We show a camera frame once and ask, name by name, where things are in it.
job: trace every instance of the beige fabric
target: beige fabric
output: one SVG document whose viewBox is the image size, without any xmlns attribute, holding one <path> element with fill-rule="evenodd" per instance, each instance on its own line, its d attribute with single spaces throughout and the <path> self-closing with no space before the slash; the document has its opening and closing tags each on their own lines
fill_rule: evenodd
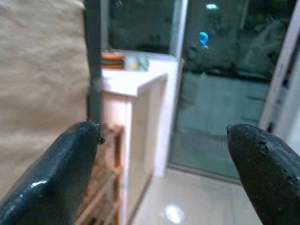
<svg viewBox="0 0 300 225">
<path fill-rule="evenodd" d="M 81 1 L 0 1 L 0 198 L 86 119 L 88 80 Z"/>
</svg>

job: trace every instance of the blue object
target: blue object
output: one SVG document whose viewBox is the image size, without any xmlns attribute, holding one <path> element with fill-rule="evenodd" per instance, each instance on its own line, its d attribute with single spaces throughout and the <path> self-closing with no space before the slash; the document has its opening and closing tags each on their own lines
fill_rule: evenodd
<svg viewBox="0 0 300 225">
<path fill-rule="evenodd" d="M 208 35 L 205 32 L 200 32 L 199 41 L 202 45 L 206 46 L 208 39 Z"/>
</svg>

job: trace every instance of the sliding glass door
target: sliding glass door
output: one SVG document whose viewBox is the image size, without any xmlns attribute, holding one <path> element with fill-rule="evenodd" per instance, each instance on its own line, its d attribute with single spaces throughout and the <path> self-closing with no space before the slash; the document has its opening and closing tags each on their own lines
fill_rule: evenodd
<svg viewBox="0 0 300 225">
<path fill-rule="evenodd" d="M 238 178 L 226 126 L 258 124 L 295 4 L 189 0 L 170 164 Z"/>
</svg>

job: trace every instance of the window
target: window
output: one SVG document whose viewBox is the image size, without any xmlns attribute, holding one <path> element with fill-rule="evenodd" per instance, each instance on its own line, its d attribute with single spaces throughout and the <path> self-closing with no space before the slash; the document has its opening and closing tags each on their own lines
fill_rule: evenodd
<svg viewBox="0 0 300 225">
<path fill-rule="evenodd" d="M 109 48 L 168 54 L 174 0 L 110 0 Z"/>
</svg>

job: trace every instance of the tiled floor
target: tiled floor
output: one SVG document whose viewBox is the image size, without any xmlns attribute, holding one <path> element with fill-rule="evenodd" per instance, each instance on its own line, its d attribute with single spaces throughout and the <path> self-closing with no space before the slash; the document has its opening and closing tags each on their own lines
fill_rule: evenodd
<svg viewBox="0 0 300 225">
<path fill-rule="evenodd" d="M 171 203 L 182 208 L 185 225 L 261 225 L 241 186 L 170 169 L 153 178 L 133 224 L 169 224 L 163 209 Z"/>
</svg>

